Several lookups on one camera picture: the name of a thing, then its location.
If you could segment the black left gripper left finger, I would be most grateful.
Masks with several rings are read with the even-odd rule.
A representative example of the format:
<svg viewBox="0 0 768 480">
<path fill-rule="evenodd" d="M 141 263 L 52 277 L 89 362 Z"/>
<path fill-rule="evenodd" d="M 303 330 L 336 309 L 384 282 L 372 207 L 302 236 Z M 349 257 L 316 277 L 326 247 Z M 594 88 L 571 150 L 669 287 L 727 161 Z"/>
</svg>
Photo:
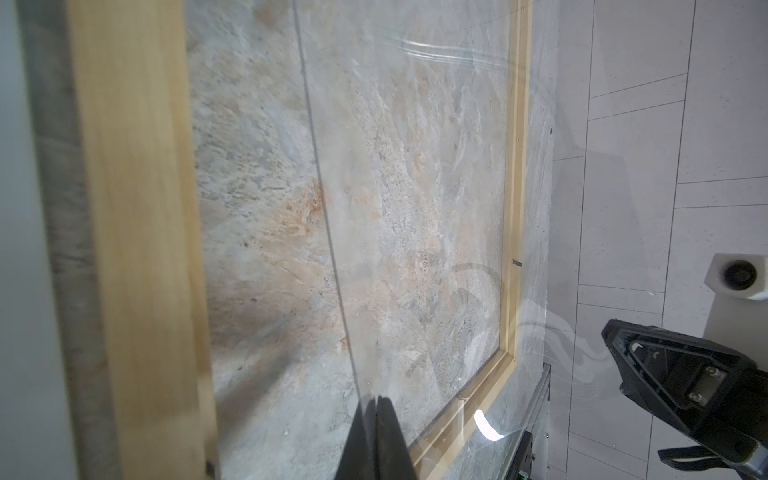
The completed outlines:
<svg viewBox="0 0 768 480">
<path fill-rule="evenodd" d="M 357 406 L 335 480 L 376 479 L 376 405 L 373 399 Z"/>
</svg>

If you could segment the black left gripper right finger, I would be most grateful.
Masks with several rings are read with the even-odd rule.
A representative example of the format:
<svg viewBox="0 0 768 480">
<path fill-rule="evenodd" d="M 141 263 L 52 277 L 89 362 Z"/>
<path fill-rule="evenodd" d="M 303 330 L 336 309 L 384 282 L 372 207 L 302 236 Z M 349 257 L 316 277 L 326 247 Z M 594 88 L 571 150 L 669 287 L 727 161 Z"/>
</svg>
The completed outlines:
<svg viewBox="0 0 768 480">
<path fill-rule="evenodd" d="M 376 478 L 417 480 L 392 401 L 379 396 L 376 407 Z"/>
</svg>

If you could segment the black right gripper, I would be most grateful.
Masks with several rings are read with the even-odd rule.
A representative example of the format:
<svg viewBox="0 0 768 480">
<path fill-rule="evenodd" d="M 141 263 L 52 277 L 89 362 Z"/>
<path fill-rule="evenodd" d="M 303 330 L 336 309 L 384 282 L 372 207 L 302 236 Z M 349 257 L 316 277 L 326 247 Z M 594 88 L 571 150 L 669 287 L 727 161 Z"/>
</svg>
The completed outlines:
<svg viewBox="0 0 768 480">
<path fill-rule="evenodd" d="M 767 376 L 752 359 L 710 340 L 619 319 L 609 320 L 601 336 L 622 393 L 693 441 L 660 450 L 663 464 L 767 477 Z"/>
</svg>

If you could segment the clear acrylic sheet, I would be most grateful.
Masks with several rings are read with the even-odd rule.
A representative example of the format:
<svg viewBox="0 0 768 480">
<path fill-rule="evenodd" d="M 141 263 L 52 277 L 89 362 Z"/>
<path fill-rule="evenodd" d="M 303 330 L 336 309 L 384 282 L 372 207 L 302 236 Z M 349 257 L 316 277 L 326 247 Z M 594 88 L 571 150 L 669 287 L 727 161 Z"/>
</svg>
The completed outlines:
<svg viewBox="0 0 768 480">
<path fill-rule="evenodd" d="M 293 5 L 330 258 L 411 445 L 499 345 L 510 5 Z M 435 479 L 497 479 L 543 371 L 562 5 L 532 5 L 518 366 Z"/>
</svg>

